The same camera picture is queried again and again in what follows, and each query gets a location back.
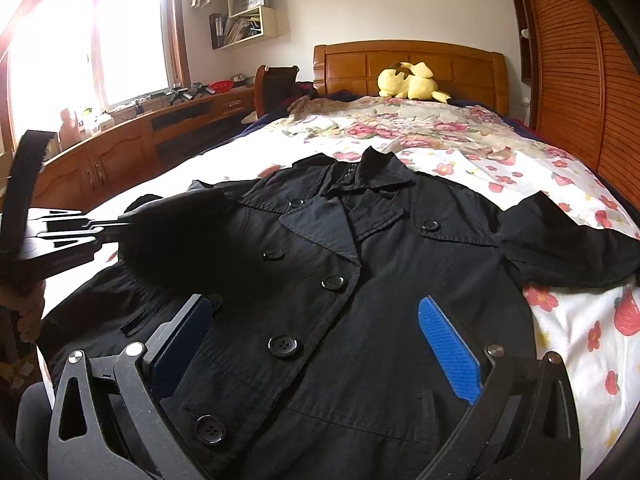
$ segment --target wooden desk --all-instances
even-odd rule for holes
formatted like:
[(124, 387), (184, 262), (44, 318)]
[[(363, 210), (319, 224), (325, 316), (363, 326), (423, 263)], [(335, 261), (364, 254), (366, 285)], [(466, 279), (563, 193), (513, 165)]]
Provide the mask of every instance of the wooden desk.
[(89, 211), (163, 173), (159, 144), (253, 109), (254, 90), (239, 88), (118, 124), (47, 161), (31, 205)]

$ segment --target coat sleeve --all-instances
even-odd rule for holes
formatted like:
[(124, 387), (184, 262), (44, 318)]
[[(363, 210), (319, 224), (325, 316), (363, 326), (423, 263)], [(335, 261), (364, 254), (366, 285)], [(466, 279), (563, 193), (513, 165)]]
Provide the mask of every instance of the coat sleeve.
[(640, 241), (578, 225), (542, 192), (499, 213), (494, 240), (523, 283), (610, 286), (640, 266)]

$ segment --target desk drawer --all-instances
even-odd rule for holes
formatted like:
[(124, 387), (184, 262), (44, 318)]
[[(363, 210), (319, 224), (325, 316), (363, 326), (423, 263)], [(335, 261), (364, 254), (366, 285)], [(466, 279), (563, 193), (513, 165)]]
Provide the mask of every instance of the desk drawer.
[(237, 114), (241, 110), (254, 109), (254, 96), (251, 92), (229, 92), (216, 99), (216, 114), (227, 116)]

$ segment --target window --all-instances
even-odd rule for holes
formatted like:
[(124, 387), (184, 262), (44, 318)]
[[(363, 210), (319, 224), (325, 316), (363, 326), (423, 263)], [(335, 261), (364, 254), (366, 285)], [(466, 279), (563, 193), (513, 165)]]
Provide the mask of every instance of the window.
[(168, 0), (43, 0), (9, 50), (15, 139), (59, 129), (64, 108), (111, 110), (175, 82)]

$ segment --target wooden headboard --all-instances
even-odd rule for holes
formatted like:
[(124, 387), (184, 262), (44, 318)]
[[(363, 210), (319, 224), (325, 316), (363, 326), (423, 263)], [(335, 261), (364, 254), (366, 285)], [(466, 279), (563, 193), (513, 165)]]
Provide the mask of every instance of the wooden headboard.
[(398, 62), (425, 62), (441, 90), (509, 113), (509, 83), (504, 56), (468, 46), (434, 41), (375, 40), (318, 45), (314, 84), (320, 94), (350, 90), (378, 95), (377, 79)]

